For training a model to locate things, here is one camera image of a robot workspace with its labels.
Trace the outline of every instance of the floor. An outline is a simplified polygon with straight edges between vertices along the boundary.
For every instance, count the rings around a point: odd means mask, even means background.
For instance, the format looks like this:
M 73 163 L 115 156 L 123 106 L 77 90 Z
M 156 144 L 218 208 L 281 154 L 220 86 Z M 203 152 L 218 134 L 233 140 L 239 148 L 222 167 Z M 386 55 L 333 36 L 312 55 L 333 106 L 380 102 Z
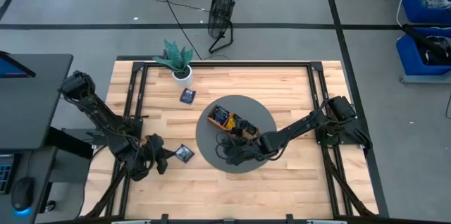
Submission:
M 0 49 L 10 53 L 72 54 L 72 70 L 89 73 L 105 98 L 120 55 L 162 54 L 163 40 L 189 46 L 167 5 L 149 0 L 0 0 Z M 211 0 L 176 3 L 208 8 Z M 450 95 L 440 85 L 402 85 L 395 43 L 399 0 L 335 0 L 346 47 L 334 29 L 328 0 L 237 0 L 235 42 L 218 54 L 230 59 L 347 60 L 355 74 L 374 144 L 388 213 L 393 218 L 451 221 Z M 212 39 L 208 14 L 174 6 L 202 58 Z M 400 20 L 405 21 L 404 12 Z M 352 26 L 364 25 L 362 30 Z M 55 127 L 92 127 L 75 107 L 60 103 Z M 80 205 L 80 195 L 73 204 Z

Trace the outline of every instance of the blue storage bin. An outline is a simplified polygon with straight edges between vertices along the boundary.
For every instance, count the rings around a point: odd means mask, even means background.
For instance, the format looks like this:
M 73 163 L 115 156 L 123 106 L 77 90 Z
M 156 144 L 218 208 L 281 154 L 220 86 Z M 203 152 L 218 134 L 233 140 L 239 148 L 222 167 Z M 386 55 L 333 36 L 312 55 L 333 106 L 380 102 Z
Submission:
M 451 29 L 416 27 L 415 30 L 425 37 L 436 35 L 451 38 Z M 451 66 L 427 66 L 423 64 L 415 41 L 408 35 L 401 37 L 397 41 L 396 47 L 406 75 L 442 75 L 451 70 Z
M 402 0 L 402 5 L 412 23 L 451 23 L 451 10 L 427 8 L 422 0 Z

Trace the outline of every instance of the computer mouse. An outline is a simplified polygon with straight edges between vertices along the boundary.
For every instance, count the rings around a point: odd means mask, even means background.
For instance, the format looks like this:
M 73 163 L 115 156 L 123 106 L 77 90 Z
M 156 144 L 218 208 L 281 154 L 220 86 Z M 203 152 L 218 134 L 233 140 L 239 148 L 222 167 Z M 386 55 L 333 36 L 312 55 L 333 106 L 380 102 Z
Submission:
M 31 177 L 24 177 L 14 183 L 11 190 L 11 203 L 17 211 L 24 211 L 33 202 L 34 180 Z

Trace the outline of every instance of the fan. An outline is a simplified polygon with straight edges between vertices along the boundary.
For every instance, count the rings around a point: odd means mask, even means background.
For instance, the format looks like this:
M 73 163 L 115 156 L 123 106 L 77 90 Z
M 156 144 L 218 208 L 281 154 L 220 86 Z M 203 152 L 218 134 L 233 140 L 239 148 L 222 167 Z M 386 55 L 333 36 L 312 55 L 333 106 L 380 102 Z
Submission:
M 212 0 L 209 16 L 209 35 L 216 41 L 211 45 L 209 51 L 212 54 L 219 49 L 227 47 L 233 43 L 233 24 L 232 18 L 233 6 L 236 0 Z M 230 26 L 230 42 L 221 47 L 214 48 L 221 38 L 224 38 L 227 28 Z

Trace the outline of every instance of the green plant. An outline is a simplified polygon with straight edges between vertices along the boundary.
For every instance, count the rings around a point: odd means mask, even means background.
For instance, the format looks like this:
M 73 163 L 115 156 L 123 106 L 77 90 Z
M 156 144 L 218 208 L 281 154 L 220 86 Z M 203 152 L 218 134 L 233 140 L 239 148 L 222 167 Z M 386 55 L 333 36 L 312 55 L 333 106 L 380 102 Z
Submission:
M 166 40 L 164 40 L 164 46 L 167 59 L 157 56 L 153 57 L 153 59 L 160 65 L 172 70 L 177 78 L 183 79 L 187 77 L 190 74 L 188 64 L 192 60 L 192 49 L 185 51 L 185 47 L 183 47 L 182 51 L 179 51 L 175 42 L 171 44 Z

